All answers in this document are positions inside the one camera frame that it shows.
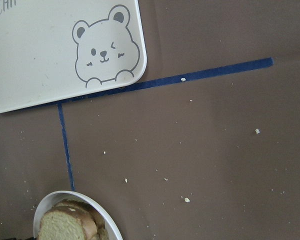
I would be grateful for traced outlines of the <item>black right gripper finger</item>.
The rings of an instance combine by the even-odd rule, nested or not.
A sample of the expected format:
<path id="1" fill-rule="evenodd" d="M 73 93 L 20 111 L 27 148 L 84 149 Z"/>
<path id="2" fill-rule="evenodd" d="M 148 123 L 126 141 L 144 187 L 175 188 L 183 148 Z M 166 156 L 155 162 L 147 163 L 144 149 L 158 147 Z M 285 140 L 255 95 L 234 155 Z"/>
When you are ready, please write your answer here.
<path id="1" fill-rule="evenodd" d="M 9 237 L 9 238 L 5 238 L 4 240 L 37 240 L 37 238 L 33 236 L 27 238 Z"/>

